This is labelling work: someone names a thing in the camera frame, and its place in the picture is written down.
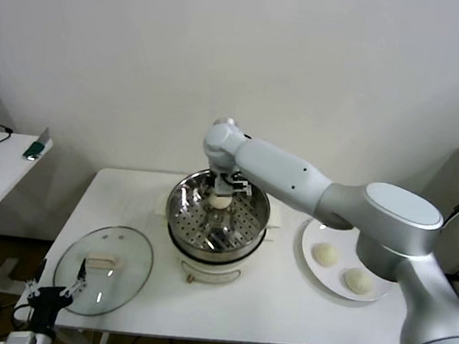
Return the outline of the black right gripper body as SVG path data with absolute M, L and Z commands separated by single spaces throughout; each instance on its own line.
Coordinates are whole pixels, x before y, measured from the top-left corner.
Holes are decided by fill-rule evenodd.
M 218 173 L 215 177 L 215 194 L 220 197 L 231 197 L 233 186 L 231 183 L 226 182 L 227 175 Z

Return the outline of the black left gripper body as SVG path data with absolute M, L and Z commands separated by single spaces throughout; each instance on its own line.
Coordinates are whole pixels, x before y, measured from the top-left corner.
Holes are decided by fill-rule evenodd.
M 70 305 L 66 287 L 42 287 L 28 295 L 33 314 L 29 327 L 53 329 L 58 313 Z

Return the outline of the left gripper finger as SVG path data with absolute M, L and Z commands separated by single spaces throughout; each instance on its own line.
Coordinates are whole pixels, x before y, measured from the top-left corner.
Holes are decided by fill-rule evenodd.
M 79 267 L 79 272 L 76 276 L 76 280 L 72 286 L 64 289 L 61 292 L 63 297 L 71 297 L 74 298 L 77 294 L 79 294 L 86 286 L 87 283 L 87 271 L 86 271 L 86 260 L 83 259 L 81 266 Z
M 38 265 L 36 272 L 33 274 L 32 278 L 28 279 L 25 282 L 26 288 L 28 290 L 29 296 L 38 296 L 40 295 L 40 288 L 38 283 L 41 279 L 42 273 L 45 271 L 45 265 L 47 264 L 47 259 L 44 258 L 42 262 Z

